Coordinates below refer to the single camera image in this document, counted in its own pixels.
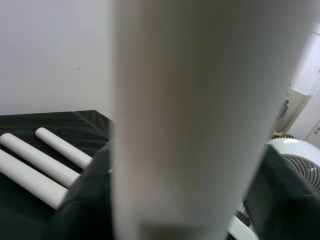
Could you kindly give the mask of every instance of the white tube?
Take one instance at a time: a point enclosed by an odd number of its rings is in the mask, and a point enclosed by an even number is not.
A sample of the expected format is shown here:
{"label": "white tube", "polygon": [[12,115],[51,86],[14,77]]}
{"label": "white tube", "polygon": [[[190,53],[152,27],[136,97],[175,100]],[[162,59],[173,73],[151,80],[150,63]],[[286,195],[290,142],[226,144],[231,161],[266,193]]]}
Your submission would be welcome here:
{"label": "white tube", "polygon": [[257,235],[236,216],[233,216],[228,232],[236,240],[259,240]]}
{"label": "white tube", "polygon": [[38,128],[35,135],[82,169],[85,169],[92,160],[92,157],[44,127]]}
{"label": "white tube", "polygon": [[59,207],[68,192],[65,187],[3,150],[0,150],[0,172],[54,209]]}
{"label": "white tube", "polygon": [[79,173],[10,133],[0,136],[0,144],[18,154],[67,188],[80,176]]}
{"label": "white tube", "polygon": [[305,0],[114,3],[116,239],[223,240],[319,13]]}

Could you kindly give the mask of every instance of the white wall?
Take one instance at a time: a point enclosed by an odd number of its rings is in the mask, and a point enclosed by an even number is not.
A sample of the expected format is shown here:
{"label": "white wall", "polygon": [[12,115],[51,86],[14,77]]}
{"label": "white wall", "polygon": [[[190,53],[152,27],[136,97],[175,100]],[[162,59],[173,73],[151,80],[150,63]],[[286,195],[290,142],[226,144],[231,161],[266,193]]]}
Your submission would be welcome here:
{"label": "white wall", "polygon": [[110,0],[0,1],[0,115],[113,118]]}
{"label": "white wall", "polygon": [[291,88],[304,95],[314,95],[320,85],[320,36],[310,34],[300,64],[292,79]]}

